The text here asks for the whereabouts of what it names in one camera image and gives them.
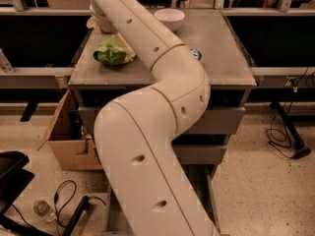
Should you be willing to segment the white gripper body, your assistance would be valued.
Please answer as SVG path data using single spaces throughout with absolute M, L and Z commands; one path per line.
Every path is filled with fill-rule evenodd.
M 112 25 L 107 16 L 95 5 L 90 5 L 92 18 L 102 33 L 114 33 L 115 27 Z

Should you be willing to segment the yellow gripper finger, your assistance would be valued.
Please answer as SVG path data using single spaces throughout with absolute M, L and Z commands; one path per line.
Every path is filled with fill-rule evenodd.
M 126 52 L 126 57 L 124 61 L 122 62 L 122 65 L 133 62 L 137 58 L 136 52 L 133 50 L 133 48 L 130 46 L 127 40 L 122 36 L 121 33 L 117 33 L 115 36 L 117 37 L 119 44 L 124 48 Z

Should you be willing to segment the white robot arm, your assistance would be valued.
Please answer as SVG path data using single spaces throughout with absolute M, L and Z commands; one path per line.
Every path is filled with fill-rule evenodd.
M 93 1 L 156 80 L 111 100 L 94 123 L 101 165 L 134 235 L 220 236 L 171 145 L 207 108 L 203 65 L 137 0 Z

